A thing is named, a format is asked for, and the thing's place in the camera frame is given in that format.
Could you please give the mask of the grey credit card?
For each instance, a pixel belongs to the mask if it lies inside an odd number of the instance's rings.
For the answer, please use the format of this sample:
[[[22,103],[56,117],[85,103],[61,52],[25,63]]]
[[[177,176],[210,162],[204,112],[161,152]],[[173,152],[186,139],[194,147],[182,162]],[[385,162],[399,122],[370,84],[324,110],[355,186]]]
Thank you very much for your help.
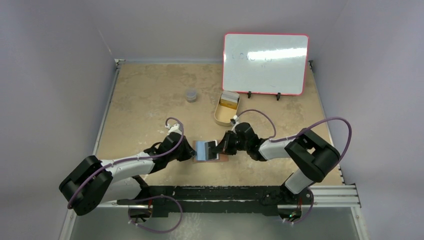
[[[219,158],[219,154],[215,151],[215,148],[217,146],[217,141],[207,141],[205,143],[205,160],[206,161],[212,161],[217,160]]]

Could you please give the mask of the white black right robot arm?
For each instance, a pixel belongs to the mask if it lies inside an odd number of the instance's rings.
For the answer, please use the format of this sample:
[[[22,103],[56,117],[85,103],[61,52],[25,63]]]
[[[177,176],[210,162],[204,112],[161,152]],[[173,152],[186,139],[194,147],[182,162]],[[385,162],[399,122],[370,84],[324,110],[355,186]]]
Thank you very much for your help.
[[[298,200],[304,189],[322,182],[342,158],[338,150],[311,129],[304,128],[293,138],[272,141],[260,138],[247,122],[226,131],[220,141],[195,141],[193,147],[193,157],[198,162],[218,160],[240,151],[259,162],[292,159],[298,169],[280,186],[280,196],[288,204]]]

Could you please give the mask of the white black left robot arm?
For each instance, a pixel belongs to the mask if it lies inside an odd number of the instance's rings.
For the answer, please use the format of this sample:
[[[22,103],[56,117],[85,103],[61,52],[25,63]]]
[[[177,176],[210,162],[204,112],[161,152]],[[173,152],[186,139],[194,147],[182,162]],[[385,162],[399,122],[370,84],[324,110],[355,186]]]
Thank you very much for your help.
[[[140,184],[141,175],[164,169],[169,162],[183,162],[196,155],[187,138],[172,132],[163,141],[129,157],[100,160],[95,155],[83,159],[60,183],[59,191],[67,200],[67,208],[83,216],[100,203],[112,200],[113,187],[122,190]]]

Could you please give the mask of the stack of cards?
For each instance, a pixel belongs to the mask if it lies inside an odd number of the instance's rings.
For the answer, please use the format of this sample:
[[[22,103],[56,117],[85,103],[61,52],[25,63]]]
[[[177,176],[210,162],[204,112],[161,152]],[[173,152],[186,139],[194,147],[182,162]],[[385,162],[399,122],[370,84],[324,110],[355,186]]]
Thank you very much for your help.
[[[219,104],[223,107],[236,110],[239,105],[240,95],[238,93],[222,92]]]

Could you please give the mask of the beige oval plastic tray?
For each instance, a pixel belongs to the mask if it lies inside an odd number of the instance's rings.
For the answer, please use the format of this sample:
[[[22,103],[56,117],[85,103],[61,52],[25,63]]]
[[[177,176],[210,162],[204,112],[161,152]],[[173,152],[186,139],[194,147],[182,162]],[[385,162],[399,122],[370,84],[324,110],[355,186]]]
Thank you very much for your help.
[[[227,90],[223,90],[222,92],[237,93],[237,92],[234,92],[234,91],[227,91]],[[237,94],[239,94],[239,102],[238,102],[237,109],[231,109],[231,108],[228,108],[228,107],[221,106],[220,105],[221,94],[219,96],[219,100],[218,100],[218,103],[217,103],[216,108],[215,108],[214,120],[215,120],[215,123],[220,125],[220,126],[229,127],[229,126],[232,125],[231,122],[230,122],[230,119],[234,115],[237,114],[239,103],[240,103],[240,94],[237,93]]]

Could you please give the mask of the red framed whiteboard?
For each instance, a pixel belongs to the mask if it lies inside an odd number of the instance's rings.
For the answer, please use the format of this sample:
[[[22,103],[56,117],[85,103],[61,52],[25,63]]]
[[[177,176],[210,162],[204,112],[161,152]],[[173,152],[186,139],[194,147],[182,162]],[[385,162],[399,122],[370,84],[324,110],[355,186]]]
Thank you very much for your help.
[[[304,91],[309,36],[229,32],[223,40],[222,89],[299,96]]]

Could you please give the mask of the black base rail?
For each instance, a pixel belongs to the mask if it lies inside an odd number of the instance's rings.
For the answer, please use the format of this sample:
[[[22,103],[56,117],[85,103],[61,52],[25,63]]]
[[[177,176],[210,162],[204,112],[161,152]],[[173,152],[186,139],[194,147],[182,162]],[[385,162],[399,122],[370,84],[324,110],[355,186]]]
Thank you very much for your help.
[[[301,217],[303,207],[314,202],[311,190],[297,195],[280,192],[279,185],[265,186],[149,186],[135,199],[119,199],[118,205],[152,211],[153,217],[170,213],[262,214],[283,219]]]

